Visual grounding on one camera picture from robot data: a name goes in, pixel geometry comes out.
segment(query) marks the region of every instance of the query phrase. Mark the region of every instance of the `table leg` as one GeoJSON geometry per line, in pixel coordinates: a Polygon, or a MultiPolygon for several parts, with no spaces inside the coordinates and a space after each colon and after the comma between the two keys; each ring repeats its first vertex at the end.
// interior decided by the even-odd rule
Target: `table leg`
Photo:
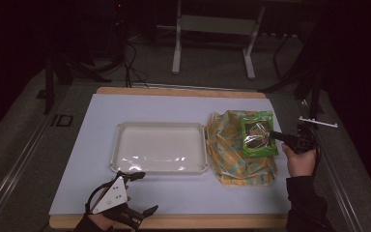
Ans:
{"type": "Polygon", "coordinates": [[[257,20],[254,23],[251,33],[251,40],[249,41],[249,45],[247,48],[243,49],[243,59],[245,61],[245,68],[246,74],[248,75],[248,79],[255,78],[254,68],[252,67],[252,60],[251,60],[251,51],[252,47],[254,46],[255,39],[258,36],[258,30],[260,29],[261,20],[263,18],[265,11],[265,7],[261,7],[260,12],[258,13],[257,20]]]}
{"type": "Polygon", "coordinates": [[[176,26],[176,47],[174,49],[173,68],[171,72],[178,74],[180,72],[180,61],[182,58],[182,0],[177,0],[177,26],[176,26]]]}

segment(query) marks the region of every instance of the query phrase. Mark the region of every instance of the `black sleeve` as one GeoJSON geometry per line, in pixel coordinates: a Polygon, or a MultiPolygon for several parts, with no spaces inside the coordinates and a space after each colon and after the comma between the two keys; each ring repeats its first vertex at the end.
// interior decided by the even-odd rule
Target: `black sleeve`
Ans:
{"type": "MultiPolygon", "coordinates": [[[[110,227],[106,232],[112,231],[113,227],[110,227]]],[[[73,232],[104,232],[104,230],[98,228],[85,214],[82,220],[76,225],[73,232]]]]}
{"type": "Polygon", "coordinates": [[[291,210],[288,213],[286,229],[293,231],[335,231],[327,219],[328,203],[319,196],[311,176],[287,179],[288,199],[291,210]]]}

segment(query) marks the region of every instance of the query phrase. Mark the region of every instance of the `green plastic package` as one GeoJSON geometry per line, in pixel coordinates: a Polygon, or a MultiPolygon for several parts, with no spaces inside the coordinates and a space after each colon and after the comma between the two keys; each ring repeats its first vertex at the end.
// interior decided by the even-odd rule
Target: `green plastic package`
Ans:
{"type": "Polygon", "coordinates": [[[241,118],[243,132],[243,155],[246,157],[269,157],[278,155],[273,131],[272,111],[259,111],[241,118]]]}

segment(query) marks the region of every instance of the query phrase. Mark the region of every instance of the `crumpled bag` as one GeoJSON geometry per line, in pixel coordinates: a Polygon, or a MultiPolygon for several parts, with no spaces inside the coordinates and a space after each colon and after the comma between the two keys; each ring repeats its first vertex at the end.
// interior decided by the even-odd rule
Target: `crumpled bag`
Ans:
{"type": "Polygon", "coordinates": [[[207,153],[216,178],[225,186],[268,186],[276,178],[273,157],[247,158],[243,155],[241,117],[255,111],[227,110],[213,113],[208,125],[207,153]]]}

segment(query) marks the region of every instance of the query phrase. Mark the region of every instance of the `dark background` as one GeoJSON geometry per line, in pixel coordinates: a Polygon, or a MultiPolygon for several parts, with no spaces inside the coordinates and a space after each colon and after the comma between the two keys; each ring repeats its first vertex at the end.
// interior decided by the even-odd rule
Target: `dark background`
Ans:
{"type": "MultiPolygon", "coordinates": [[[[44,67],[48,39],[55,49],[73,58],[89,62],[104,47],[90,47],[84,38],[88,24],[109,33],[111,12],[99,1],[3,1],[0,0],[0,120],[28,81],[44,67]],[[105,11],[102,18],[88,14],[105,11]]],[[[153,37],[157,23],[174,25],[175,1],[131,1],[130,21],[153,37]]],[[[321,62],[323,89],[353,139],[360,158],[371,177],[371,1],[331,1],[322,11],[316,34],[305,45],[297,63],[308,67],[321,62]]],[[[261,30],[287,33],[297,20],[295,10],[273,9],[264,15],[261,30]]]]}

